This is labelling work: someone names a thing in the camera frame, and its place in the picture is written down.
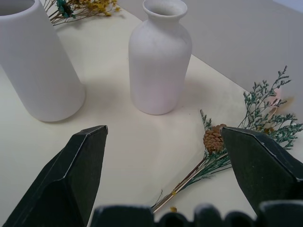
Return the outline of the white cylindrical vase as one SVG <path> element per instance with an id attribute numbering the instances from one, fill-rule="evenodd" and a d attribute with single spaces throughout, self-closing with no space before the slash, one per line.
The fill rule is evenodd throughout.
<path id="1" fill-rule="evenodd" d="M 0 0 L 0 66 L 40 121 L 66 119 L 85 101 L 84 86 L 40 0 Z"/>

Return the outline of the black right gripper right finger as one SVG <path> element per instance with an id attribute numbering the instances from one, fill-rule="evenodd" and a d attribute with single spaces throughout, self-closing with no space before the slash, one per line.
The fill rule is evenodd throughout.
<path id="1" fill-rule="evenodd" d="M 255 212 L 264 201 L 303 200 L 303 163 L 268 135 L 222 127 L 239 187 Z"/>

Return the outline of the dried bouquet with pine cone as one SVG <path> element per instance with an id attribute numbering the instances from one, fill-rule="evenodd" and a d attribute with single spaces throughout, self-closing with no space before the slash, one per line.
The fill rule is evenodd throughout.
<path id="1" fill-rule="evenodd" d="M 260 83 L 254 83 L 252 91 L 244 92 L 246 113 L 238 128 L 265 133 L 284 149 L 291 150 L 298 138 L 297 134 L 303 131 L 303 123 L 298 122 L 294 113 L 282 113 L 282 109 L 288 107 L 293 101 L 292 98 L 283 99 L 281 95 L 282 86 L 289 82 L 291 80 L 283 70 L 278 72 L 278 77 L 272 85 L 263 80 Z M 200 115 L 205 130 L 203 159 L 169 194 L 159 196 L 151 208 L 153 213 L 160 210 L 181 190 L 231 168 L 231 161 L 220 135 L 223 124 L 213 125 L 211 118 L 207 117 L 203 111 L 200 111 Z"/>

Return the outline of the white bottle-shaped vase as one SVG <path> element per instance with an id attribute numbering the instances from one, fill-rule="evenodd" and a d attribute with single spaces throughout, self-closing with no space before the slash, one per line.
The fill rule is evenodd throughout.
<path id="1" fill-rule="evenodd" d="M 182 0 L 144 0 L 148 18 L 131 33 L 128 44 L 130 95 L 134 106 L 151 115 L 172 111 L 179 100 L 192 40 L 180 24 L 187 13 Z"/>

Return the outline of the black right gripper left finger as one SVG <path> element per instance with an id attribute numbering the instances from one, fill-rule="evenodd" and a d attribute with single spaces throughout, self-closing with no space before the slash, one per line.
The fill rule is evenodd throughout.
<path id="1" fill-rule="evenodd" d="M 72 135 L 43 167 L 2 227 L 87 227 L 107 135 L 106 125 Z"/>

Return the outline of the dried yellow flower bouquet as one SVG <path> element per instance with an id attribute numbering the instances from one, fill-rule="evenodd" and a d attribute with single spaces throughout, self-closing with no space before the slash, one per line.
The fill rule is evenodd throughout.
<path id="1" fill-rule="evenodd" d="M 110 17 L 119 12 L 117 0 L 40 0 L 52 25 L 90 17 Z"/>

